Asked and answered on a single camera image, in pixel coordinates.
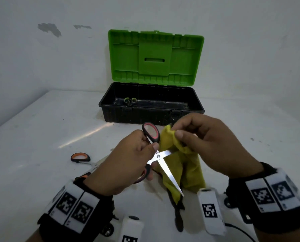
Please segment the red and black scissors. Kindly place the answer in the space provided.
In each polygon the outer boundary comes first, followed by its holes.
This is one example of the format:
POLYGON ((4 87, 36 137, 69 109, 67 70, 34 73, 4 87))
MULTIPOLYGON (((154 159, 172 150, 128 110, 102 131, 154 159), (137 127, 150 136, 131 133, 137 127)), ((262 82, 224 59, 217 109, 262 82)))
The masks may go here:
MULTIPOLYGON (((146 138, 151 144, 160 142, 160 132, 153 123, 151 122, 143 123, 142 130, 144 132, 144 135, 146 136, 146 138)), ((171 147, 168 150, 161 151, 161 152, 156 151, 153 158, 147 162, 142 175, 134 183, 137 184, 142 182, 144 179, 146 179, 150 173, 152 163, 158 162, 158 164, 160 165, 164 173, 168 176, 168 179, 172 182, 172 184, 179 191, 179 193, 182 196, 184 196, 179 184, 177 183, 176 179, 174 178, 172 172, 170 171, 168 165, 164 160, 165 157, 168 157, 169 155, 174 154, 176 152, 179 152, 179 149, 176 147, 171 147)))

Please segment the person's left hand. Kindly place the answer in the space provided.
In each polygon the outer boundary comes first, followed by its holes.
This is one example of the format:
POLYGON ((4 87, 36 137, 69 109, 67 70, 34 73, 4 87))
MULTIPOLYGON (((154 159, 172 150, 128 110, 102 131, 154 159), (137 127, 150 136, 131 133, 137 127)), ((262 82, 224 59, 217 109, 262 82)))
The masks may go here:
POLYGON ((140 155, 141 144, 148 143, 142 130, 123 138, 108 158, 83 183, 92 191, 111 196, 121 193, 142 175, 153 157, 140 155))

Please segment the black left wristband with markers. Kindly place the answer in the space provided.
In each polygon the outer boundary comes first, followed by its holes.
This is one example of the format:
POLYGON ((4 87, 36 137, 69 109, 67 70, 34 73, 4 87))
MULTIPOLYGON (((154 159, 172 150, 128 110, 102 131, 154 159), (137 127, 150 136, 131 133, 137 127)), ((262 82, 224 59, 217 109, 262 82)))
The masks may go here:
POLYGON ((94 242, 109 225, 113 196, 104 196, 84 184, 88 172, 64 185, 39 218, 43 242, 94 242))

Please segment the person's left forearm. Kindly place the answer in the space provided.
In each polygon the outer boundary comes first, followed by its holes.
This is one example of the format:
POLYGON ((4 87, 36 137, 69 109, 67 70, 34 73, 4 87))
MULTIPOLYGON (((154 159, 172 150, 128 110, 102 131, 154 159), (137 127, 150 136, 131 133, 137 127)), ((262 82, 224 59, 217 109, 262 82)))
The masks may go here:
POLYGON ((44 242, 40 235, 39 228, 25 242, 44 242))

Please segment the yellow cloth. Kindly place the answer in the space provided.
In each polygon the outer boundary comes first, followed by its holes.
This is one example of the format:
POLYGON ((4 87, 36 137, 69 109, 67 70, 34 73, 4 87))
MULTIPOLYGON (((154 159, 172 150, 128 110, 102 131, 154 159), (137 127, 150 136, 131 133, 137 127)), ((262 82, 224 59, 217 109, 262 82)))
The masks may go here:
POLYGON ((160 134, 159 152, 172 147, 178 151, 165 157, 164 160, 180 188, 195 194, 200 189, 206 188, 199 155, 177 140, 175 131, 171 129, 171 125, 167 125, 160 134))

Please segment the person's right hand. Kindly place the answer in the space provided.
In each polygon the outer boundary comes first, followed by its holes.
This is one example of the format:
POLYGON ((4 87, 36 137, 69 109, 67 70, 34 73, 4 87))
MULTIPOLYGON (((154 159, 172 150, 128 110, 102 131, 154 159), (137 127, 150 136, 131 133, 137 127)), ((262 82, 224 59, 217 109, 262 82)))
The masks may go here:
POLYGON ((189 113, 171 128, 198 136, 199 155, 214 171, 229 178, 244 178, 264 170, 220 119, 199 113, 189 113))

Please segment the black wristband with markers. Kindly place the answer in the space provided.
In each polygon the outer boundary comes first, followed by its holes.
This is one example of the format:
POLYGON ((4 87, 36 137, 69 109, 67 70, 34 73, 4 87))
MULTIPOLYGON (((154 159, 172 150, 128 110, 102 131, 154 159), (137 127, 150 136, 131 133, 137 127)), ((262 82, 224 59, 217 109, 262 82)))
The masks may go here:
POLYGON ((109 225, 113 196, 104 196, 84 184, 88 172, 64 185, 39 218, 43 242, 94 242, 109 225))
POLYGON ((229 179, 226 195, 242 218, 246 215, 261 232, 283 234, 300 229, 300 194, 281 169, 261 162, 264 170, 252 176, 229 179))

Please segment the orange and black scissors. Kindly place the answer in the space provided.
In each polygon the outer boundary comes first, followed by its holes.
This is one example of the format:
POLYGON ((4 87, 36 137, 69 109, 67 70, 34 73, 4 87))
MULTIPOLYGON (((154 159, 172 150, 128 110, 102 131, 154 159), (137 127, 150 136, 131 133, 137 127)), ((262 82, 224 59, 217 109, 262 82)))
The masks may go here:
POLYGON ((87 178, 89 175, 91 175, 107 158, 109 155, 105 156, 104 158, 100 159, 97 162, 91 161, 91 157, 86 153, 75 153, 71 156, 71 161, 78 163, 78 164, 87 164, 90 165, 91 168, 84 173, 83 175, 76 177, 74 180, 80 179, 80 178, 87 178))

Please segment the person's right forearm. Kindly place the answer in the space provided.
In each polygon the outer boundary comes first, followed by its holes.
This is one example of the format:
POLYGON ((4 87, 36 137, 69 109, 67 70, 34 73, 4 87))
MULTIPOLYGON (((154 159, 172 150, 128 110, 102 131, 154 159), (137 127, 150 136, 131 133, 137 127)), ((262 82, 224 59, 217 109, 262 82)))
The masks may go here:
POLYGON ((300 229, 283 234, 268 234, 254 228, 259 242, 300 242, 300 229))

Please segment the black right wristband with markers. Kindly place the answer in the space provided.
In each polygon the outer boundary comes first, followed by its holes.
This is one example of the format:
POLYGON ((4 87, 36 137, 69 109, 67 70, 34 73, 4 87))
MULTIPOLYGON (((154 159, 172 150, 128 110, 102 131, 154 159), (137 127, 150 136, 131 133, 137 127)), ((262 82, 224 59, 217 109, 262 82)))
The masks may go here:
POLYGON ((246 215, 261 232, 283 234, 300 229, 300 194, 281 169, 261 162, 264 170, 252 176, 229 179, 226 195, 242 218, 246 215))

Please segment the green and black toolbox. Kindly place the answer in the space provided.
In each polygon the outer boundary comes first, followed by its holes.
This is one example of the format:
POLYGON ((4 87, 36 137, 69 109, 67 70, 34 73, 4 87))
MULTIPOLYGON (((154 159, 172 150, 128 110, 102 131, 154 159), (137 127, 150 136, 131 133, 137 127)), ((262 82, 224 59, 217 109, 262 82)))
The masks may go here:
POLYGON ((160 31, 108 31, 113 83, 99 102, 110 123, 158 126, 205 110, 195 83, 204 36, 160 31), (134 106, 124 98, 136 98, 134 106))

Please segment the black pliers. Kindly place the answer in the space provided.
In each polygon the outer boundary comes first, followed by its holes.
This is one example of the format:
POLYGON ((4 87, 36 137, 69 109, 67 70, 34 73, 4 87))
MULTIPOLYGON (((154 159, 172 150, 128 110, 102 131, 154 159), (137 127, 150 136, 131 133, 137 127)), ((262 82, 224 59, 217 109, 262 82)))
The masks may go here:
POLYGON ((169 200, 172 204, 172 207, 175 210, 175 225, 176 225, 176 229, 178 230, 178 232, 183 232, 184 230, 184 223, 183 223, 183 219, 181 217, 180 211, 181 210, 185 210, 184 204, 183 204, 183 196, 181 196, 180 200, 178 201, 178 203, 175 203, 171 192, 166 188, 166 191, 168 193, 168 197, 169 200))

